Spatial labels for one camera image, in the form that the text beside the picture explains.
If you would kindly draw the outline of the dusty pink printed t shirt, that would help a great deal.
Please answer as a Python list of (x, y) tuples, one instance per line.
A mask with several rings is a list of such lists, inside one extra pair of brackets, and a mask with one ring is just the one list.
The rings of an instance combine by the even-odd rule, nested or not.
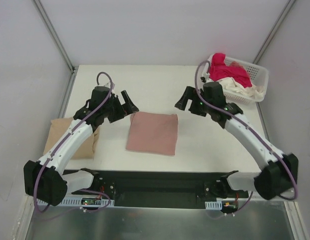
[(130, 117), (126, 150), (174, 156), (178, 138), (178, 116), (139, 111)]

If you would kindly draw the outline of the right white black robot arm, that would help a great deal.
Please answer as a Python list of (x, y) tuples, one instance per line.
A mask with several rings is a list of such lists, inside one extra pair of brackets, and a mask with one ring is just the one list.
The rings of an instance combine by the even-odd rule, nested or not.
[(202, 89), (187, 86), (180, 100), (175, 104), (185, 110), (191, 101), (192, 114), (211, 119), (232, 134), (250, 153), (257, 163), (259, 173), (231, 171), (216, 181), (210, 189), (213, 195), (232, 197), (237, 191), (257, 192), (263, 199), (280, 197), (295, 200), (298, 195), (298, 159), (290, 153), (274, 147), (249, 123), (243, 110), (233, 102), (227, 102), (222, 86), (217, 82), (207, 82)]

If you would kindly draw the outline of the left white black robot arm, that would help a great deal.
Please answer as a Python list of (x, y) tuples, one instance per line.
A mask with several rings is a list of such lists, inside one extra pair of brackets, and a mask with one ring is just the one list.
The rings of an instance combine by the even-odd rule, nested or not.
[(91, 98), (74, 115), (70, 126), (55, 145), (38, 161), (28, 161), (24, 166), (26, 194), (35, 201), (41, 200), (57, 206), (67, 194), (86, 191), (94, 195), (100, 190), (99, 174), (87, 168), (64, 174), (75, 152), (100, 125), (110, 123), (138, 112), (125, 90), (121, 91), (124, 103), (106, 86), (93, 89)]

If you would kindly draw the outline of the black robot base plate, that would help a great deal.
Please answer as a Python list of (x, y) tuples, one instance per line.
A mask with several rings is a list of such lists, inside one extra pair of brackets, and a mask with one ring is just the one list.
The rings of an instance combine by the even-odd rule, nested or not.
[(243, 190), (221, 192), (223, 172), (97, 171), (89, 190), (102, 190), (117, 207), (204, 209), (217, 198), (248, 198)]

